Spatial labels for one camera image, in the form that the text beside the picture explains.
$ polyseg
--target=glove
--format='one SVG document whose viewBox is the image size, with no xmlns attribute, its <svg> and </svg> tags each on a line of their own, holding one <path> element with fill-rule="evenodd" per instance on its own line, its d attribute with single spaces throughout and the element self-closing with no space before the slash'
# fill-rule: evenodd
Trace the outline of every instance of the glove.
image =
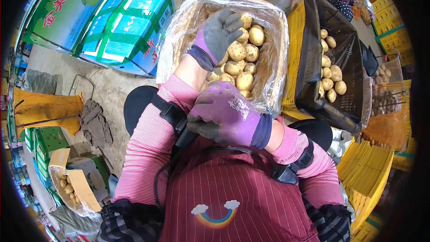
<svg viewBox="0 0 430 242">
<path fill-rule="evenodd" d="M 223 9 L 207 19 L 197 31 L 191 50 L 187 52 L 204 70 L 213 71 L 225 56 L 228 46 L 243 34 L 238 31 L 243 27 L 243 22 L 239 21 L 240 14 L 230 13 L 229 9 Z"/>
<path fill-rule="evenodd" d="M 190 131 L 218 143 L 266 147 L 272 118 L 254 109 L 229 82 L 211 82 L 187 116 Z"/>
</svg>

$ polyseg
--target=green pear box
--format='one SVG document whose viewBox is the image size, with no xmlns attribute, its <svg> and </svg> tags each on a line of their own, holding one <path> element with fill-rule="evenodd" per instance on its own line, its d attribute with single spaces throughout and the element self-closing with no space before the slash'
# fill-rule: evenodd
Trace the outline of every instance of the green pear box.
<svg viewBox="0 0 430 242">
<path fill-rule="evenodd" d="M 46 48 L 74 54 L 104 0 L 39 0 L 25 37 Z"/>
</svg>

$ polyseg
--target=gray rubber-coated glove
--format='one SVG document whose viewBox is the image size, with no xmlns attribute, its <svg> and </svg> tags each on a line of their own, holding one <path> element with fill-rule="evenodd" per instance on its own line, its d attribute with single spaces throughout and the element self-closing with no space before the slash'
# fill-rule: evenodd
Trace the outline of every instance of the gray rubber-coated glove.
<svg viewBox="0 0 430 242">
<path fill-rule="evenodd" d="M 200 26 L 196 40 L 187 53 L 204 70 L 213 71 L 225 56 L 228 46 L 243 34 L 238 30 L 243 27 L 239 19 L 240 14 L 231 14 L 230 9 L 217 11 Z"/>
</svg>

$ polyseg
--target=cardboard box of potatoes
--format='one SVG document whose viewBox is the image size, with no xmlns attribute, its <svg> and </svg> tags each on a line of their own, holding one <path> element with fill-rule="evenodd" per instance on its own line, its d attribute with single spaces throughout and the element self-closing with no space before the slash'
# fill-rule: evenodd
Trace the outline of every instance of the cardboard box of potatoes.
<svg viewBox="0 0 430 242">
<path fill-rule="evenodd" d="M 109 195 L 108 174 L 99 156 L 68 159 L 70 148 L 53 152 L 49 175 L 63 202 L 81 217 L 93 217 Z"/>
<path fill-rule="evenodd" d="M 185 0 L 166 29 L 156 82 L 166 82 L 191 48 L 199 26 L 222 8 L 241 14 L 243 35 L 207 75 L 203 89 L 212 81 L 228 81 L 259 111 L 273 117 L 280 115 L 287 74 L 288 25 L 285 13 L 263 0 Z"/>
</svg>

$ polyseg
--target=yellow sack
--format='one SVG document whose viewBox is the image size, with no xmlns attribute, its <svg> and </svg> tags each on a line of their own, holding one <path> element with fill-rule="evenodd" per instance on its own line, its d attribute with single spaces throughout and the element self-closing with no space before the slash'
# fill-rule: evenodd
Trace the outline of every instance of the yellow sack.
<svg viewBox="0 0 430 242">
<path fill-rule="evenodd" d="M 72 136 L 79 131 L 80 125 L 78 117 L 48 121 L 26 127 L 18 126 L 37 121 L 74 116 L 82 113 L 82 93 L 70 96 L 39 94 L 15 88 L 13 90 L 13 106 L 18 104 L 21 100 L 24 100 L 24 102 L 18 105 L 15 109 L 17 137 L 19 137 L 25 128 L 29 127 L 61 126 L 62 128 L 67 129 Z"/>
</svg>

